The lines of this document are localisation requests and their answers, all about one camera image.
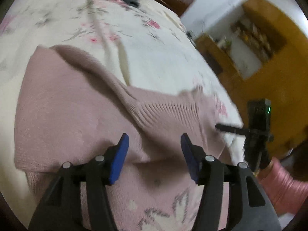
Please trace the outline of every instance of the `blue gripper pad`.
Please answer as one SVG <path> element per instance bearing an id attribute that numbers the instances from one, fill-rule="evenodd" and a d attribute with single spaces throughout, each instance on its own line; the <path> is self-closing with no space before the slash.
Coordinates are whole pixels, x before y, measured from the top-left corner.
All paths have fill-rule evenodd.
<path id="1" fill-rule="evenodd" d="M 181 148 L 188 166 L 188 171 L 192 180 L 198 183 L 199 172 L 202 168 L 202 160 L 206 154 L 202 147 L 193 145 L 187 135 L 187 133 L 181 136 Z"/>
<path id="2" fill-rule="evenodd" d="M 116 146 L 117 151 L 110 165 L 110 175 L 109 175 L 110 185 L 114 184 L 115 181 L 120 176 L 120 172 L 122 170 L 124 160 L 128 151 L 128 146 L 129 146 L 129 137 L 126 133 L 124 133 Z"/>

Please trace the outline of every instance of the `pink sweater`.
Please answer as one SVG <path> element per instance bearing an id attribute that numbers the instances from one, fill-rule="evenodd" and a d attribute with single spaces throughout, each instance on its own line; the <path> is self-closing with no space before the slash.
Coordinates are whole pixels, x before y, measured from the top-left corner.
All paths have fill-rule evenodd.
<path id="1" fill-rule="evenodd" d="M 296 214 L 308 197 L 308 182 L 294 180 L 277 158 L 273 157 L 272 162 L 272 170 L 259 182 L 277 213 Z"/>

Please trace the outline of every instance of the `bed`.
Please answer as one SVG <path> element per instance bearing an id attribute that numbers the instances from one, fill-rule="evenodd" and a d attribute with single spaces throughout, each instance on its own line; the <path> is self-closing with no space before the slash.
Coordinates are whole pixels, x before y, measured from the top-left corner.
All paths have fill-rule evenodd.
<path id="1" fill-rule="evenodd" d="M 215 99 L 221 122 L 242 125 L 180 22 L 192 2 L 139 0 L 133 8 L 122 0 L 15 0 L 0 26 L 0 191 L 24 226 L 36 203 L 25 173 L 14 166 L 14 119 L 25 69 L 38 45 L 78 47 L 122 83 L 142 89 L 178 95 L 201 85 Z M 225 134 L 224 140 L 232 163 L 242 161 L 244 139 Z"/>

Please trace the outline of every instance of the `white wall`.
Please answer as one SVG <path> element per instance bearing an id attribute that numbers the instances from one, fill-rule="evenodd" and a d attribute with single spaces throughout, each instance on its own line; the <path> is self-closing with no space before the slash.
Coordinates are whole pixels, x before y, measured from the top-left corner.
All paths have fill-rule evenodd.
<path id="1" fill-rule="evenodd" d="M 308 20 L 295 0 L 268 0 L 283 11 L 308 37 Z"/>
<path id="2" fill-rule="evenodd" d="M 243 0 L 195 0 L 181 17 L 181 21 L 197 37 L 242 2 Z"/>
<path id="3" fill-rule="evenodd" d="M 262 67 L 262 64 L 257 56 L 230 28 L 230 25 L 238 21 L 242 15 L 244 15 L 244 10 L 242 6 L 238 6 L 229 11 L 228 15 L 223 16 L 220 21 L 215 23 L 215 25 L 206 32 L 216 40 L 226 36 L 228 41 L 232 41 L 231 59 L 241 76 L 246 79 L 257 72 L 257 70 Z"/>

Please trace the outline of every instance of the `knit fabric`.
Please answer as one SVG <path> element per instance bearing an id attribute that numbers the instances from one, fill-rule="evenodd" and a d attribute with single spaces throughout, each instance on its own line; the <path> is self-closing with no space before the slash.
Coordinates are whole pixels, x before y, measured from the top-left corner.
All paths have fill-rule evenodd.
<path id="1" fill-rule="evenodd" d="M 294 180 L 277 158 L 272 162 L 272 170 L 259 181 L 277 213 L 296 214 L 308 197 L 308 182 Z"/>
<path id="2" fill-rule="evenodd" d="M 202 187 L 190 179 L 180 137 L 188 133 L 193 144 L 219 157 L 225 144 L 215 130 L 218 120 L 214 100 L 201 87 L 180 96 L 126 87 L 80 49 L 38 47 L 18 99 L 15 166 L 26 171 L 39 200 L 64 162 L 86 163 L 127 133 L 120 178 L 107 187 L 118 229 L 191 230 Z M 221 228 L 228 211 L 223 206 Z"/>

